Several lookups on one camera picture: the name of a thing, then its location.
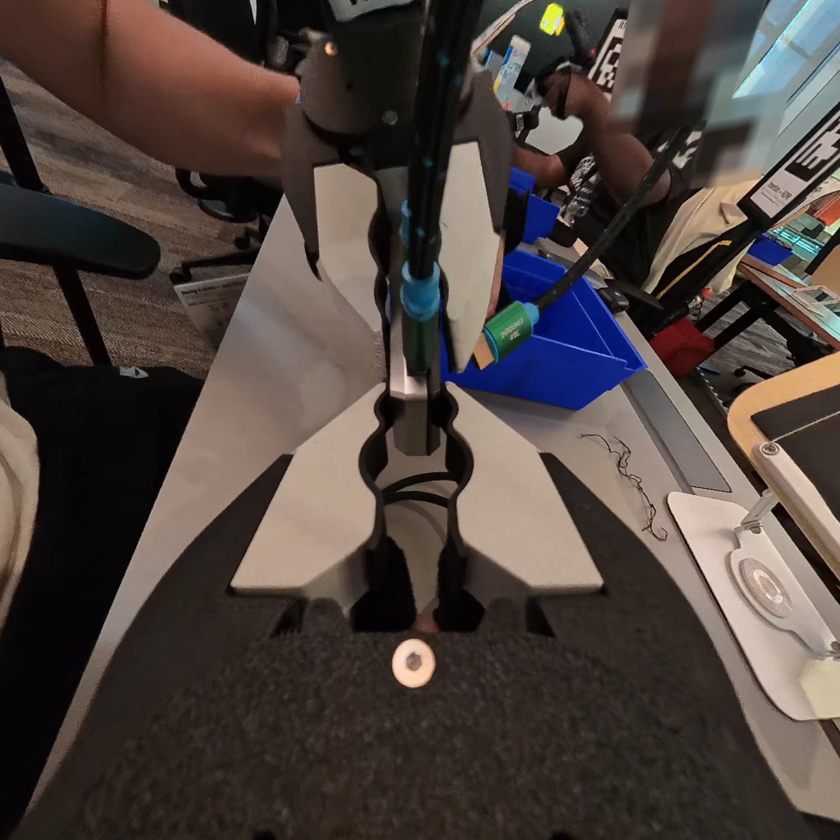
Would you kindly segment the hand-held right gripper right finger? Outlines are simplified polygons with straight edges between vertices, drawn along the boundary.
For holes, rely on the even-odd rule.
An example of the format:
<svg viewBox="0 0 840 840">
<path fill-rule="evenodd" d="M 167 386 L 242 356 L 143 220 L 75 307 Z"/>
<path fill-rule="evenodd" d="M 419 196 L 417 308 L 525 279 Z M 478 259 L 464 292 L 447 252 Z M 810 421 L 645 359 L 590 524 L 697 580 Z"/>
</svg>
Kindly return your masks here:
<svg viewBox="0 0 840 840">
<path fill-rule="evenodd" d="M 438 561 L 439 628 L 470 632 L 498 601 L 600 592 L 602 574 L 560 493 L 559 460 L 454 384 L 442 387 L 435 419 L 456 483 Z"/>
</svg>

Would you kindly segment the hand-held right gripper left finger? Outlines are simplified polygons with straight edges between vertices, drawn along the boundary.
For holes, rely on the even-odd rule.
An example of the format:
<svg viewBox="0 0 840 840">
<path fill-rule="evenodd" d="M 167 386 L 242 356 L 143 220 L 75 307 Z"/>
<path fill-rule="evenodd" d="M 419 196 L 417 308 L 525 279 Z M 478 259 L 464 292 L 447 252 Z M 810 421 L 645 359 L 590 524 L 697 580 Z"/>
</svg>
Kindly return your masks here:
<svg viewBox="0 0 840 840">
<path fill-rule="evenodd" d="M 415 622 L 405 556 L 375 481 L 387 464 L 386 385 L 297 447 L 230 582 L 238 595 L 329 599 L 357 628 Z"/>
</svg>

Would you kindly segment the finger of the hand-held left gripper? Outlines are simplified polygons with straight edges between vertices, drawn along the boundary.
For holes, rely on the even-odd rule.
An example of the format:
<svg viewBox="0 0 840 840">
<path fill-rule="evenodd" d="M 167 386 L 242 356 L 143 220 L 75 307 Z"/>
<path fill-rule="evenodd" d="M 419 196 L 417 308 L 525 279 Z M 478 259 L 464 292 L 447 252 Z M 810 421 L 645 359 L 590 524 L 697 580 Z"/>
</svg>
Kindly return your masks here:
<svg viewBox="0 0 840 840">
<path fill-rule="evenodd" d="M 438 264 L 447 286 L 448 368 L 462 372 L 487 320 L 500 253 L 476 141 L 459 143 L 451 150 L 439 222 Z"/>
<path fill-rule="evenodd" d="M 375 299 L 379 274 L 369 233 L 378 208 L 375 181 L 346 164 L 314 170 L 318 224 L 319 277 L 329 287 L 339 311 L 333 330 L 351 368 L 385 380 L 382 314 Z"/>
</svg>

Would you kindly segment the silver hdmi adapter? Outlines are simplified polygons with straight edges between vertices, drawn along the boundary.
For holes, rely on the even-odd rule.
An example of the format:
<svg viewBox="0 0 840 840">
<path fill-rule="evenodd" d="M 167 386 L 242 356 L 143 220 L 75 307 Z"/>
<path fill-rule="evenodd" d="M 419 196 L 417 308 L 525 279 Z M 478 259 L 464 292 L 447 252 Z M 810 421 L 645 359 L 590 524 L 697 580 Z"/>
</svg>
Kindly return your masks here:
<svg viewBox="0 0 840 840">
<path fill-rule="evenodd" d="M 406 316 L 400 299 L 404 258 L 405 246 L 395 235 L 389 246 L 383 297 L 387 414 L 396 453 L 426 458 L 439 449 L 442 438 L 434 415 L 440 386 L 439 339 L 433 342 L 430 368 L 410 372 L 403 352 Z M 386 505 L 412 503 L 446 508 L 453 490 L 445 490 L 444 485 L 452 487 L 454 483 L 446 469 L 424 469 L 391 481 L 381 492 Z"/>
</svg>

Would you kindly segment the blue plastic bin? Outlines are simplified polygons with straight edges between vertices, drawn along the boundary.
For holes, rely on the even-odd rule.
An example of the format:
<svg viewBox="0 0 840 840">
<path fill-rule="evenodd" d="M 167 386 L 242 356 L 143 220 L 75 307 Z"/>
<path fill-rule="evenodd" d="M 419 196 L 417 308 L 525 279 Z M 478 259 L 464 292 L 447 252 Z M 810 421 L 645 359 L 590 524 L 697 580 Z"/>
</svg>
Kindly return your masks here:
<svg viewBox="0 0 840 840">
<path fill-rule="evenodd" d="M 451 374 L 443 347 L 441 368 L 442 381 L 463 388 L 579 410 L 647 364 L 598 292 L 580 279 L 506 359 Z"/>
<path fill-rule="evenodd" d="M 542 199 L 535 184 L 534 176 L 515 166 L 511 168 L 503 218 L 505 256 L 520 244 L 533 245 L 553 231 L 559 208 Z"/>
</svg>

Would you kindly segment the person's left forearm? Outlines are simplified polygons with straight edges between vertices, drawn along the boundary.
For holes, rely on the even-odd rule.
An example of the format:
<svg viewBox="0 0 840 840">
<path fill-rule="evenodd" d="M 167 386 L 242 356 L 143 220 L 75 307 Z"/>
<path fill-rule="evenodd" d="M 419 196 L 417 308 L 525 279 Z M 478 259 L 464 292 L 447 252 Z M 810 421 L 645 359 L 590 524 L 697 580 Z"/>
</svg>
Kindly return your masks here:
<svg viewBox="0 0 840 840">
<path fill-rule="evenodd" d="M 2 1 L 2 57 L 176 169 L 278 177 L 294 77 L 141 1 Z"/>
</svg>

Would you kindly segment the black loose thread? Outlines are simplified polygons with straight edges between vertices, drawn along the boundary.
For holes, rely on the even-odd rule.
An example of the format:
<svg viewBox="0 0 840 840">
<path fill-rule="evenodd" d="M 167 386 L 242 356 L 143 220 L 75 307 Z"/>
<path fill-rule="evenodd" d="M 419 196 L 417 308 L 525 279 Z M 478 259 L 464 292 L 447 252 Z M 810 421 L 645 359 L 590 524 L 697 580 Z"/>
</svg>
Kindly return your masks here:
<svg viewBox="0 0 840 840">
<path fill-rule="evenodd" d="M 603 446 L 606 453 L 611 456 L 617 474 L 633 486 L 642 502 L 644 508 L 642 532 L 647 533 L 659 543 L 665 543 L 669 539 L 669 531 L 665 526 L 657 523 L 658 510 L 656 505 L 648 495 L 642 477 L 633 472 L 631 468 L 633 452 L 628 444 L 616 436 L 608 438 L 602 434 L 582 433 L 579 437 L 594 440 L 600 446 Z"/>
</svg>

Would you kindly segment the black chair base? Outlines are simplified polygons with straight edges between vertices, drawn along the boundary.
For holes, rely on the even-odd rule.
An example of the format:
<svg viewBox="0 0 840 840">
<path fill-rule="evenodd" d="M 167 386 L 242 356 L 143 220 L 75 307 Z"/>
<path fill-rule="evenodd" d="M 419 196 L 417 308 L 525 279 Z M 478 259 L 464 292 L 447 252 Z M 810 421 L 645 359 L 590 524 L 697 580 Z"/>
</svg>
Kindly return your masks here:
<svg viewBox="0 0 840 840">
<path fill-rule="evenodd" d="M 200 269 L 254 265 L 283 197 L 281 183 L 181 169 L 175 169 L 175 179 L 183 192 L 196 200 L 205 215 L 227 224 L 240 224 L 243 228 L 234 239 L 233 252 L 184 260 L 171 272 L 171 284 L 177 287 L 193 281 L 194 272 Z"/>
</svg>

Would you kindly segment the printed paper sheet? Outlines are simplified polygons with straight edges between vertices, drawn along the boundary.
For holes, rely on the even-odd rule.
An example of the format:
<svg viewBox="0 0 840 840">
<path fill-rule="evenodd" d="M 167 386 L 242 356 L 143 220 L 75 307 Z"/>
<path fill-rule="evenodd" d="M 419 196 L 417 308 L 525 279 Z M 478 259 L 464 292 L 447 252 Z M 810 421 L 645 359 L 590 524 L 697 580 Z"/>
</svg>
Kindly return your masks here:
<svg viewBox="0 0 840 840">
<path fill-rule="evenodd" d="M 181 281 L 173 286 L 194 330 L 214 351 L 224 340 L 248 277 L 247 272 L 240 272 L 229 276 Z"/>
</svg>

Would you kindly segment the white panel stand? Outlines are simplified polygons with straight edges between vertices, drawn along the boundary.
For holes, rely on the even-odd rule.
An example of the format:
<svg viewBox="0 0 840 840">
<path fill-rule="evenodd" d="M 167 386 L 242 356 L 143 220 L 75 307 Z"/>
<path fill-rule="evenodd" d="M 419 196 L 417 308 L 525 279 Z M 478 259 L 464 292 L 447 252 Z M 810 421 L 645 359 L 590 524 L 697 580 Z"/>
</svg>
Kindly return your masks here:
<svg viewBox="0 0 840 840">
<path fill-rule="evenodd" d="M 749 510 L 673 492 L 668 509 L 764 694 L 795 721 L 838 721 L 838 632 L 764 524 L 772 502 L 789 501 L 838 560 L 837 493 L 797 462 L 792 445 L 769 442 L 753 453 L 779 491 L 766 490 Z"/>
</svg>

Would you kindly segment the person's black trousers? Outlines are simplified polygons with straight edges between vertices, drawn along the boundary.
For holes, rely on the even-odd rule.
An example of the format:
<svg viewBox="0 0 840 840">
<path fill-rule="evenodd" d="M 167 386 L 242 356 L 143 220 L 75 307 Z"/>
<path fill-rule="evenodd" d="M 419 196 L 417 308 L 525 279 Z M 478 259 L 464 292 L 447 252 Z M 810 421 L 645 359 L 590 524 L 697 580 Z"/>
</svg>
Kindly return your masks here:
<svg viewBox="0 0 840 840">
<path fill-rule="evenodd" d="M 34 532 L 2 626 L 1 831 L 23 817 L 203 380 L 2 351 L 38 455 Z"/>
</svg>

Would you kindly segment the red bag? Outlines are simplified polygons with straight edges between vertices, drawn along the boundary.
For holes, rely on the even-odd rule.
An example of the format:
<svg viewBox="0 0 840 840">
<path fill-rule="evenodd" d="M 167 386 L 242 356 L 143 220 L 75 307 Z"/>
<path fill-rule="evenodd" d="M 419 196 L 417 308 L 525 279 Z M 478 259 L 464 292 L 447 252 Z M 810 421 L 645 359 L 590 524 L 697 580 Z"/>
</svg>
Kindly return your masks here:
<svg viewBox="0 0 840 840">
<path fill-rule="evenodd" d="M 688 318 L 681 318 L 661 330 L 649 344 L 676 379 L 688 375 L 716 352 L 713 338 L 699 331 Z"/>
</svg>

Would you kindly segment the black office chair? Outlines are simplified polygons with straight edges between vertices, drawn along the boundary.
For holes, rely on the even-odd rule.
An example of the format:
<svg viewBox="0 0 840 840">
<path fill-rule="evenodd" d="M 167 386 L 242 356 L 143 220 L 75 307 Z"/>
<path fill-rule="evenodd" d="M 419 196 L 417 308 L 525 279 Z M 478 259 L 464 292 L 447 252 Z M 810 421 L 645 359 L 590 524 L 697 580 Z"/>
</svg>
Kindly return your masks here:
<svg viewBox="0 0 840 840">
<path fill-rule="evenodd" d="M 42 182 L 5 85 L 1 86 L 1 258 L 45 266 L 58 281 L 91 362 L 111 365 L 80 272 L 142 280 L 161 248 L 145 232 L 52 195 Z"/>
</svg>

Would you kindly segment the wood framed dark panel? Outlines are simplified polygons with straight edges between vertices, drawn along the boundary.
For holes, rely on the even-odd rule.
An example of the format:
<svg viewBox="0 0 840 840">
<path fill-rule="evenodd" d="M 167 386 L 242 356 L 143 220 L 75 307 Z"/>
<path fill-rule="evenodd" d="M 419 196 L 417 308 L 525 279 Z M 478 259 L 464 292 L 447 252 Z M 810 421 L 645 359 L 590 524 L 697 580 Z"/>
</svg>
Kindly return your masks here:
<svg viewBox="0 0 840 840">
<path fill-rule="evenodd" d="M 731 438 L 777 496 L 819 564 L 839 579 L 839 354 L 751 386 L 731 404 Z"/>
</svg>

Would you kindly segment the printed tag board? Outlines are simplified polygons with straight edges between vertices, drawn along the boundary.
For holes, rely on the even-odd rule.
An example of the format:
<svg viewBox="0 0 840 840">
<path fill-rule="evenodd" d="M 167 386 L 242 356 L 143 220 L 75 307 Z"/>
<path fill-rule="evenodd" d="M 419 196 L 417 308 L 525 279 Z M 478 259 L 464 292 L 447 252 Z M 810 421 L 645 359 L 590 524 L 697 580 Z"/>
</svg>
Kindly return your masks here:
<svg viewBox="0 0 840 840">
<path fill-rule="evenodd" d="M 738 202 L 760 232 L 791 215 L 835 172 L 839 162 L 839 105 L 781 158 Z"/>
</svg>

